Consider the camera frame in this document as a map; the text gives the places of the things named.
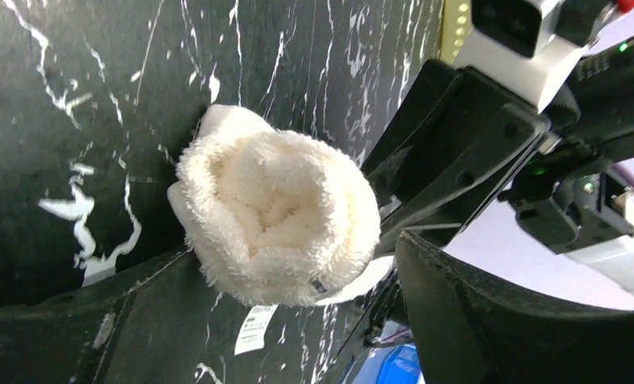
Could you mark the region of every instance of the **white wall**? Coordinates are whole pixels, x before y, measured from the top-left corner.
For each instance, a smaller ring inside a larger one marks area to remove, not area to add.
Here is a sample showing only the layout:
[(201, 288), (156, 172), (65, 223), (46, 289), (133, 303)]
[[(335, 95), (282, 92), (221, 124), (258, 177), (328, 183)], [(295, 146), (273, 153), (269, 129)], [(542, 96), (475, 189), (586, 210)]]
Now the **white wall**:
[[(607, 27), (593, 51), (634, 35), (634, 11)], [(634, 172), (634, 159), (626, 162)], [(634, 297), (613, 281), (562, 255), (555, 255), (525, 234), (507, 204), (492, 204), (446, 251), (521, 286), (558, 298), (595, 306), (634, 309)]]

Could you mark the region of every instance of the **towel tag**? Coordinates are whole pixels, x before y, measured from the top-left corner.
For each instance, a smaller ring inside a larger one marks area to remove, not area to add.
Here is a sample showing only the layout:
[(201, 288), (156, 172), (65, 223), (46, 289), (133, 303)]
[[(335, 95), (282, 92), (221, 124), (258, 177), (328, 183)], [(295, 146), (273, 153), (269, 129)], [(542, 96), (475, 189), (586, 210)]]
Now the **towel tag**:
[(242, 323), (239, 335), (237, 335), (235, 356), (252, 350), (261, 350), (265, 346), (265, 330), (276, 310), (277, 306), (254, 306), (251, 308), (247, 318)]

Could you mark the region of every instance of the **camera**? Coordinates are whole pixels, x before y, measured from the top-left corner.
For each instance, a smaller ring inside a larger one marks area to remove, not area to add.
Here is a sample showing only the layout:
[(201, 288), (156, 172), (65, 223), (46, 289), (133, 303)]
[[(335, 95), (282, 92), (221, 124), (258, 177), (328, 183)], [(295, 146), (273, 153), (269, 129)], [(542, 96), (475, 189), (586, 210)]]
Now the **camera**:
[(560, 0), (473, 0), (477, 30), (525, 58), (533, 58), (555, 36)]

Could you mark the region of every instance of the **marble surface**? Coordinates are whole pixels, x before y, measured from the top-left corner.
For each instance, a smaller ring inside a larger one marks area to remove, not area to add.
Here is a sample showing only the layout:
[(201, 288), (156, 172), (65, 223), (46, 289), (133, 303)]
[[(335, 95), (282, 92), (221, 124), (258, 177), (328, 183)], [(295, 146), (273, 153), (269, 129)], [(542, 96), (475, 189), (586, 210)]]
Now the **marble surface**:
[[(211, 103), (245, 106), (361, 163), (436, 56), (440, 14), (440, 0), (0, 0), (0, 306), (182, 245), (166, 191)], [(210, 296), (203, 310), (224, 315), (198, 331), (243, 321), (247, 310)], [(278, 310), (267, 348), (280, 351), (201, 362), (200, 382), (277, 382), (264, 366), (281, 382), (317, 382), (354, 330), (348, 308), (368, 306)], [(219, 334), (209, 357), (230, 337)], [(243, 374), (251, 362), (261, 369)]]

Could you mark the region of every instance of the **rolled towel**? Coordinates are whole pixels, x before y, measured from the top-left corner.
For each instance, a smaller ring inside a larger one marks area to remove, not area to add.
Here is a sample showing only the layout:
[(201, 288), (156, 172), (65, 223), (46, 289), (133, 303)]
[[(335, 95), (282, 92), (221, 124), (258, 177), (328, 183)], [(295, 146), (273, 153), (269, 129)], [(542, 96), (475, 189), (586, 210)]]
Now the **rolled towel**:
[(168, 191), (208, 282), (252, 305), (328, 302), (371, 261), (375, 195), (328, 144), (211, 106)]

